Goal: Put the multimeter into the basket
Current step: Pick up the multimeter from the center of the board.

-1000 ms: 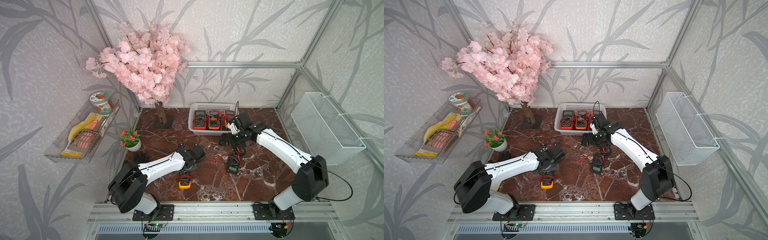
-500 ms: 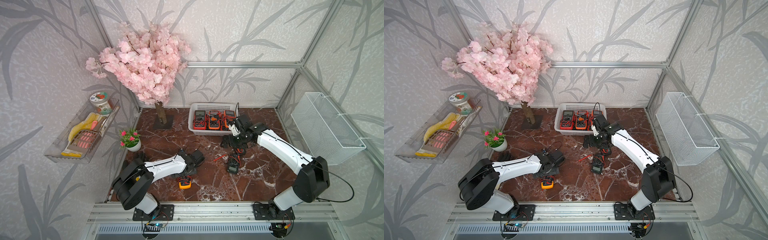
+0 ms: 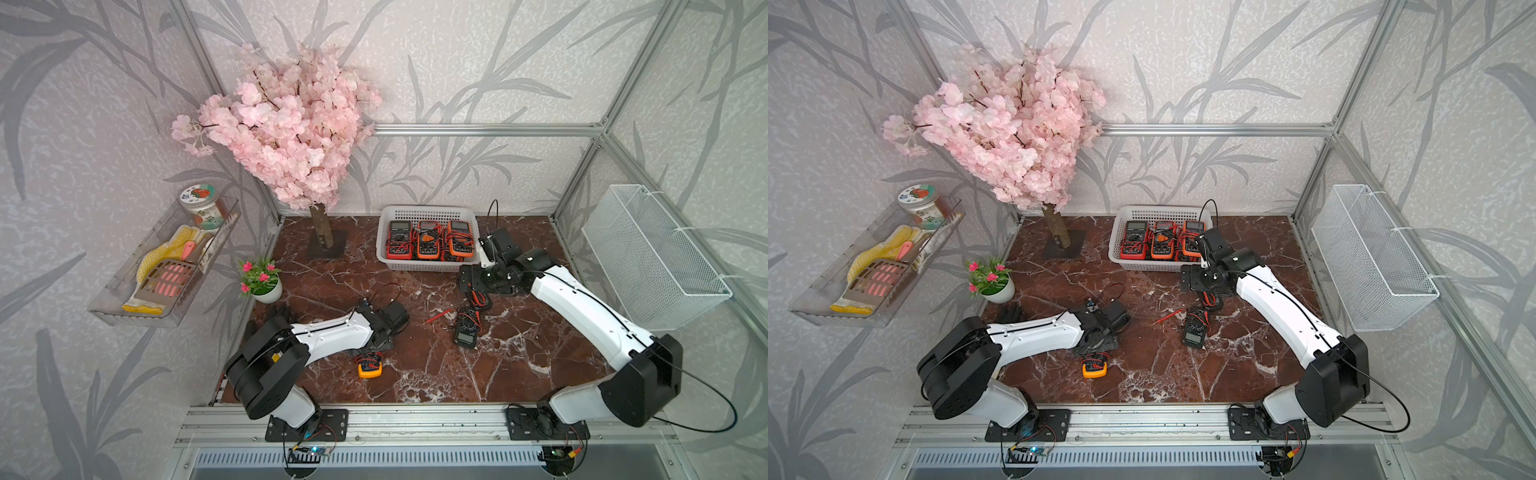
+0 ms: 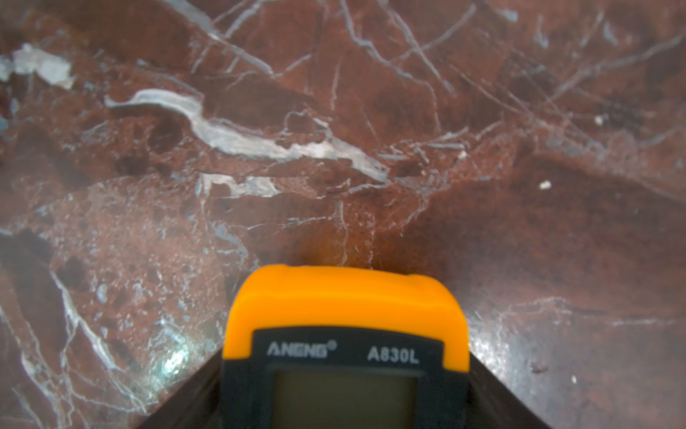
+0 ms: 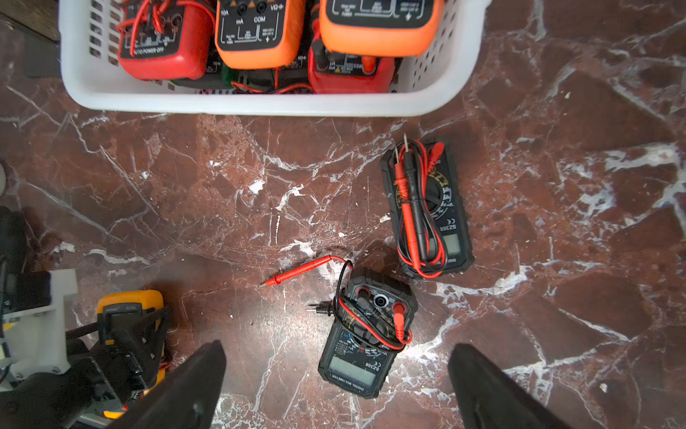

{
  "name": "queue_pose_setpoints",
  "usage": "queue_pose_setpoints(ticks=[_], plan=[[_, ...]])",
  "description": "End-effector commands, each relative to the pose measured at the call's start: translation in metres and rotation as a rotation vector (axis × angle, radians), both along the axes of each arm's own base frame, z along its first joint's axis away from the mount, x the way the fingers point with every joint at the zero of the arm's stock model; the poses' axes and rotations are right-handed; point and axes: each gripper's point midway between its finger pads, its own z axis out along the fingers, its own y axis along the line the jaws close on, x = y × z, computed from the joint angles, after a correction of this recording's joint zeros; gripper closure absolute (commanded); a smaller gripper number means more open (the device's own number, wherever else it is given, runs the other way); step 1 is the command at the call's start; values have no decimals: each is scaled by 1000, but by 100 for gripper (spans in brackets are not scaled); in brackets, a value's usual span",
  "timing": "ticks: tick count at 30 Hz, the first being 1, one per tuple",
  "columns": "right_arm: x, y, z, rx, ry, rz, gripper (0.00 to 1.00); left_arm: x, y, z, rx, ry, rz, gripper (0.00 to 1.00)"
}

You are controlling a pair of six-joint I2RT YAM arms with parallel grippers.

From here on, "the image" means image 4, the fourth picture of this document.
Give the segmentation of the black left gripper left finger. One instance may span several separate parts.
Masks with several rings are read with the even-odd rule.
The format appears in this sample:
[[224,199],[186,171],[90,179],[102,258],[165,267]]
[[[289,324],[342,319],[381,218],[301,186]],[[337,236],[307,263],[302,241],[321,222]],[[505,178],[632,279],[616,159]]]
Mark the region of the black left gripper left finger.
[[221,363],[219,350],[138,428],[220,428]]

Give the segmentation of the yellow Aneng multimeter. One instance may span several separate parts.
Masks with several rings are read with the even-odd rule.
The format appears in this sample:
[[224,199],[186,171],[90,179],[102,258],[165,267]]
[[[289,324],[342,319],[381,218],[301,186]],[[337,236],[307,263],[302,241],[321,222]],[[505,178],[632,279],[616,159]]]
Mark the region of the yellow Aneng multimeter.
[[266,266],[222,351],[224,428],[462,428],[470,350],[450,291],[422,275]]

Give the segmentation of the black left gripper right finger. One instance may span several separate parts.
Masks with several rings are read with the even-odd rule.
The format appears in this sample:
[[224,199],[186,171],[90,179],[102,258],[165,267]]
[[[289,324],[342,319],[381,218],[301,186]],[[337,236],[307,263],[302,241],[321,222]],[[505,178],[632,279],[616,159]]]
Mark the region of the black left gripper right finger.
[[550,429],[498,377],[470,354],[467,428]]

